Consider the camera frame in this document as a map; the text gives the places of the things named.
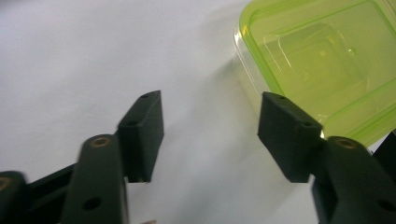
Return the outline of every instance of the white table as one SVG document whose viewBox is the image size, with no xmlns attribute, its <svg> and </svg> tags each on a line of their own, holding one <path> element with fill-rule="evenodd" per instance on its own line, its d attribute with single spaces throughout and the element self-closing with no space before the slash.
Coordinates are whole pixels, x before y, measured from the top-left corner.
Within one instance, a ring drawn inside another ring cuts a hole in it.
<svg viewBox="0 0 396 224">
<path fill-rule="evenodd" d="M 1 1 L 0 171 L 62 169 L 162 90 L 165 138 L 153 182 L 128 186 L 131 223 L 318 223 L 310 184 L 280 173 L 235 75 L 247 3 Z"/>
</svg>

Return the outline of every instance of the black plastic bracket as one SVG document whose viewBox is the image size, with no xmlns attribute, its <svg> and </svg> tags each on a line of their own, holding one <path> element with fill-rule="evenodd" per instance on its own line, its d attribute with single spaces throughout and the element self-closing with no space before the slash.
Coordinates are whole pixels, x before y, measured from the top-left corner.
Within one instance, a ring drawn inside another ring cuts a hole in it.
<svg viewBox="0 0 396 224">
<path fill-rule="evenodd" d="M 76 164 L 26 184 L 0 173 L 0 224 L 128 223 L 126 176 L 149 182 L 163 140 L 161 92 L 140 96 L 115 134 L 88 139 Z"/>
<path fill-rule="evenodd" d="M 337 136 L 326 141 L 320 132 L 292 101 L 263 93 L 258 135 L 289 181 L 316 177 L 312 191 L 321 224 L 396 223 L 395 157 L 381 155 L 389 155 L 384 148 L 394 147 L 394 135 L 375 155 L 387 173 L 360 143 Z"/>
</svg>

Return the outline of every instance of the translucent container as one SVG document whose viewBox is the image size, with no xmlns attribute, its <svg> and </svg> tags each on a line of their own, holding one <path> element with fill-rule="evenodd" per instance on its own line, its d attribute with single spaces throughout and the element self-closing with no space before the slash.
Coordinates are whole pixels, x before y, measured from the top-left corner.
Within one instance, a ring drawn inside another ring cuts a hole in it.
<svg viewBox="0 0 396 224">
<path fill-rule="evenodd" d="M 256 111 L 285 95 L 324 136 L 366 146 L 396 128 L 395 0 L 257 0 L 234 34 Z"/>
</svg>

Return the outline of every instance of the green plastic container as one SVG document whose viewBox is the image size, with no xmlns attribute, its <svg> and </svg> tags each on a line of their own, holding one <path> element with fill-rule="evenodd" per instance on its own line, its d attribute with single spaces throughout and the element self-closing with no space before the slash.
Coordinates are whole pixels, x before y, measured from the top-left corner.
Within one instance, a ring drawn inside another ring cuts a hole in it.
<svg viewBox="0 0 396 224">
<path fill-rule="evenodd" d="M 370 146 L 396 128 L 395 28 L 395 0 L 251 2 L 235 45 L 253 104 L 269 88 L 319 121 L 325 137 Z"/>
</svg>

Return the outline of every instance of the screw hole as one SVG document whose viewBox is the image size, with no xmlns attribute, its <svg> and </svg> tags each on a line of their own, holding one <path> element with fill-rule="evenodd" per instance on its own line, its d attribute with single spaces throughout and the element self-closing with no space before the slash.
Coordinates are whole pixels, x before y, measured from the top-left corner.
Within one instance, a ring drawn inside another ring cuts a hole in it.
<svg viewBox="0 0 396 224">
<path fill-rule="evenodd" d="M 311 127 L 311 126 L 312 126 L 312 123 L 310 123 L 310 122 L 303 122 L 303 125 L 304 125 L 305 127 Z"/>
<path fill-rule="evenodd" d="M 137 124 L 137 122 L 134 120 L 128 122 L 129 126 L 135 126 L 136 124 Z"/>
<path fill-rule="evenodd" d="M 110 139 L 106 137 L 99 137 L 95 138 L 93 141 L 91 141 L 91 146 L 92 147 L 104 147 L 110 142 Z"/>
<path fill-rule="evenodd" d="M 98 197 L 91 198 L 84 203 L 83 208 L 86 211 L 91 211 L 91 210 L 98 208 L 101 205 L 101 203 L 102 203 L 102 200 L 100 198 L 98 198 Z"/>
<path fill-rule="evenodd" d="M 358 147 L 356 145 L 356 143 L 354 143 L 350 140 L 344 139 L 344 138 L 336 139 L 335 143 L 338 144 L 338 146 L 340 146 L 340 147 L 345 147 L 345 148 L 349 148 L 349 149 L 355 149 Z"/>
<path fill-rule="evenodd" d="M 384 210 L 386 210 L 388 212 L 395 212 L 396 211 L 395 206 L 392 203 L 390 203 L 390 202 L 387 202 L 385 200 L 379 200 L 379 201 L 377 201 L 377 203 L 382 209 L 384 209 Z"/>
</svg>

